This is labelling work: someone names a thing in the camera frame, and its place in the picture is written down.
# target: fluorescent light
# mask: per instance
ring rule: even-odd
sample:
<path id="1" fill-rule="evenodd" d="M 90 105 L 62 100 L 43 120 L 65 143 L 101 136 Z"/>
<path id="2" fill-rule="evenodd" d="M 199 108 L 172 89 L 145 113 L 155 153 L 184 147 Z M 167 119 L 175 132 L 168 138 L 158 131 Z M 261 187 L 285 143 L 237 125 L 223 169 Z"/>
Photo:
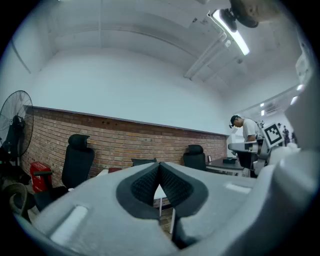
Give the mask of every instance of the fluorescent light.
<path id="1" fill-rule="evenodd" d="M 292 100 L 291 100 L 290 105 L 295 104 L 295 102 L 297 101 L 297 99 L 298 99 L 298 96 L 293 97 Z"/>
<path id="2" fill-rule="evenodd" d="M 242 51 L 243 55 L 247 55 L 250 53 L 250 50 L 245 42 L 245 40 L 242 38 L 240 33 L 238 31 L 232 32 L 227 24 L 220 18 L 220 10 L 216 10 L 212 15 L 225 29 L 228 31 L 228 33 L 232 36 L 234 41 L 238 44 L 240 47 L 240 50 Z"/>

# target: brick wall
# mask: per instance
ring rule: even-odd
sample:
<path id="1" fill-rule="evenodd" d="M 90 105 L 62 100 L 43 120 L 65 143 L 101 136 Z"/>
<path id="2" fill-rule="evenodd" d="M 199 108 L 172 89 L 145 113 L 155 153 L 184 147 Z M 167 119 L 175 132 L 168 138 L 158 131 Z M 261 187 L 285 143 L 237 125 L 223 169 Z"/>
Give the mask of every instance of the brick wall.
<path id="1" fill-rule="evenodd" d="M 61 175 L 68 138 L 72 134 L 90 135 L 88 147 L 95 152 L 89 178 L 110 167 L 128 168 L 131 158 L 153 159 L 183 165 L 189 144 L 199 144 L 212 160 L 226 157 L 226 136 L 205 132 L 139 124 L 114 119 L 34 108 L 33 133 L 22 168 L 40 161 L 53 171 L 53 186 L 62 186 Z"/>

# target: electric fan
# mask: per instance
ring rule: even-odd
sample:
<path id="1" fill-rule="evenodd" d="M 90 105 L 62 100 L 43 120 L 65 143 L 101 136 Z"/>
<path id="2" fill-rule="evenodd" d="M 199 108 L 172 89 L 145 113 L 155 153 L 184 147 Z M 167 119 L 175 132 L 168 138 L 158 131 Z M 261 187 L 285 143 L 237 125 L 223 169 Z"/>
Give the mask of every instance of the electric fan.
<path id="1" fill-rule="evenodd" d="M 31 98 L 24 90 L 12 93 L 0 112 L 1 161 L 15 161 L 28 149 L 34 127 Z"/>

